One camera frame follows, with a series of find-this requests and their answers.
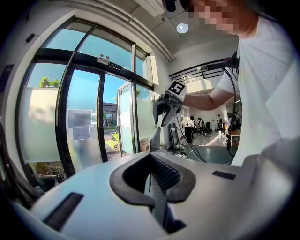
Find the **tree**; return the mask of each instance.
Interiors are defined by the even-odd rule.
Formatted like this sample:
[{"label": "tree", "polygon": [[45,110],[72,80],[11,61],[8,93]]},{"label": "tree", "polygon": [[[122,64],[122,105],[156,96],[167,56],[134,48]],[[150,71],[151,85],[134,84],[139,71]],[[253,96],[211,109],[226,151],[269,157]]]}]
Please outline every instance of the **tree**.
[{"label": "tree", "polygon": [[[127,92],[127,91],[129,91],[129,88],[126,87],[124,89],[124,92]],[[136,97],[138,97],[140,94],[141,94],[141,89],[140,88],[136,88]]]},{"label": "tree", "polygon": [[43,77],[42,80],[39,82],[39,87],[40,88],[59,88],[60,87],[60,81],[58,79],[49,80],[48,77]]}]

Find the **ceiling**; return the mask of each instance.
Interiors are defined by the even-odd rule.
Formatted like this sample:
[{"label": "ceiling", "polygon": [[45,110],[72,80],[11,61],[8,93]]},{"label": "ceiling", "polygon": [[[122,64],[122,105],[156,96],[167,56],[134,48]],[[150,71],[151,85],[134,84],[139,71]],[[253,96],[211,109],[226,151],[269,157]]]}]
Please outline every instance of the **ceiling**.
[{"label": "ceiling", "polygon": [[[196,14],[186,13],[179,5],[173,13],[164,12],[153,17],[134,0],[106,0],[124,9],[149,28],[167,47],[171,54],[192,46],[231,37],[227,33],[216,31],[214,26],[205,24]],[[180,34],[176,31],[179,23],[188,24],[188,32]]]}]

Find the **desk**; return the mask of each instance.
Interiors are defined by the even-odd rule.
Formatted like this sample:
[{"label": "desk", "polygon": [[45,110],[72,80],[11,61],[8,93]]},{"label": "desk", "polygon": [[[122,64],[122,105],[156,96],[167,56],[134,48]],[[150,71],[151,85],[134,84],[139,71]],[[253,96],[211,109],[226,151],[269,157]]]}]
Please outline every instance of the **desk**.
[{"label": "desk", "polygon": [[[230,131],[226,130],[225,135],[226,135],[227,138],[229,137],[229,134],[230,134]],[[230,145],[232,145],[233,137],[238,137],[238,136],[240,136],[240,129],[232,131],[232,133],[230,135]]]}]

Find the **window frame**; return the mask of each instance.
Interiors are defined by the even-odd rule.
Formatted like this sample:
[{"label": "window frame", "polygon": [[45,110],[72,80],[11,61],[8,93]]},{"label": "window frame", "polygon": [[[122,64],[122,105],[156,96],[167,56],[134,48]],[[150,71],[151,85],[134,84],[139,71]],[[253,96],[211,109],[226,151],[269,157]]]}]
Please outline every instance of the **window frame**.
[{"label": "window frame", "polygon": [[[75,48],[74,51],[69,51],[69,50],[62,50],[62,49],[52,49],[52,48],[46,48],[46,46],[57,36],[57,34],[64,28],[66,28],[69,24],[72,22],[81,22],[84,24],[90,25],[90,29],[84,37],[81,39],[81,41],[78,43],[77,47]],[[97,62],[97,57],[93,57],[90,55],[86,55],[84,53],[80,53],[79,49],[82,47],[84,44],[85,40],[87,37],[96,29],[100,28],[103,31],[109,32],[110,34],[115,35],[118,38],[121,38],[122,40],[126,41],[127,43],[131,44],[131,68],[132,71],[128,69],[122,68],[121,71],[114,69],[112,67],[109,67],[108,65],[105,65],[103,63]],[[136,49],[139,49],[142,53],[145,54],[146,56],[146,64],[147,64],[147,74],[148,74],[148,80],[143,78],[142,76],[139,76],[135,73],[135,58],[136,58]],[[138,131],[138,120],[137,120],[137,105],[136,105],[136,85],[143,86],[151,91],[154,91],[154,84],[152,80],[152,72],[151,72],[151,64],[150,64],[150,55],[146,53],[142,48],[137,46],[133,41],[130,41],[129,39],[125,38],[124,36],[120,35],[119,33],[102,26],[98,24],[97,22],[91,22],[91,21],[86,21],[84,19],[76,18],[75,16],[72,16],[69,18],[67,21],[65,21],[61,26],[59,26],[49,37],[48,39],[41,45],[41,47],[37,50],[35,56],[33,57],[31,63],[29,64],[28,69],[25,72],[25,75],[22,79],[19,92],[17,95],[17,101],[16,101],[16,107],[15,107],[15,139],[16,139],[16,146],[17,146],[17,152],[18,156],[21,162],[21,165],[24,169],[25,175],[29,181],[30,184],[33,186],[37,185],[37,181],[35,179],[34,174],[32,174],[32,171],[27,163],[25,163],[23,154],[22,154],[22,148],[20,144],[20,139],[19,139],[19,117],[20,117],[20,103],[22,99],[22,94],[23,94],[23,89],[26,86],[29,77],[31,75],[31,72],[35,66],[36,63],[53,63],[53,64],[64,64],[66,65],[64,74],[61,78],[60,82],[60,87],[58,90],[58,96],[57,96],[57,102],[56,102],[56,109],[55,109],[55,132],[56,132],[56,142],[58,146],[58,151],[60,155],[60,160],[61,164],[64,168],[64,171],[66,173],[67,178],[75,174],[74,166],[72,164],[72,160],[70,158],[70,153],[68,150],[68,140],[67,140],[67,135],[64,131],[64,128],[66,127],[66,123],[62,122],[61,123],[61,118],[62,114],[65,114],[61,112],[61,107],[63,100],[63,93],[64,93],[64,87],[66,84],[70,84],[71,78],[72,78],[72,69],[74,69],[76,66],[81,67],[81,68],[88,68],[93,71],[101,71],[105,73],[110,73],[113,75],[118,75],[121,78],[127,79],[131,82],[132,86],[132,114],[134,117],[134,138],[135,138],[135,143],[136,145],[134,146],[135,151],[139,152],[139,131]],[[103,88],[99,89],[99,93],[103,94]],[[98,121],[101,122],[103,121],[102,115],[100,114],[98,116]]]}]

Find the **wire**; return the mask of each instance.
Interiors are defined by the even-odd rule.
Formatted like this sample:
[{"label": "wire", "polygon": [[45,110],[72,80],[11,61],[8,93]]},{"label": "wire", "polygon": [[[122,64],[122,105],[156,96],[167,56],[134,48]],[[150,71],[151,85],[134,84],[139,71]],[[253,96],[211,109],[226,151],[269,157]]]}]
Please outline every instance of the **wire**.
[{"label": "wire", "polygon": [[224,70],[224,72],[227,73],[227,75],[229,76],[230,78],[230,81],[232,83],[232,86],[233,86],[233,92],[234,92],[234,104],[233,104],[233,113],[232,113],[232,116],[231,116],[231,124],[229,126],[229,139],[228,139],[228,142],[227,142],[227,151],[228,153],[235,157],[235,155],[233,155],[231,152],[230,152],[230,148],[231,148],[231,142],[230,142],[230,137],[231,137],[231,132],[233,131],[233,123],[234,123],[234,120],[235,120],[235,102],[236,102],[236,92],[235,92],[235,86],[234,86],[234,82],[233,82],[233,79],[231,77],[231,75],[229,74],[229,72],[227,71],[227,69],[225,68],[222,68]]},{"label": "wire", "polygon": [[[177,118],[178,125],[180,126],[180,123],[179,123],[177,114],[174,114],[174,123],[175,123],[175,116],[176,116],[176,118]],[[197,154],[195,153],[195,155],[196,155],[201,161],[207,163],[207,162],[204,160],[204,158],[201,157],[201,155],[200,155],[198,149],[197,149],[192,143],[188,142],[186,136],[185,136],[185,135],[183,134],[183,132],[182,132],[182,129],[179,129],[176,125],[175,125],[175,127],[181,132],[182,136],[183,136],[184,139],[187,141],[187,144],[189,145],[190,149],[191,149],[194,153],[195,153],[195,151],[191,148],[191,145],[195,148],[195,150],[197,151],[197,154],[198,154],[198,155],[197,155]]]}]

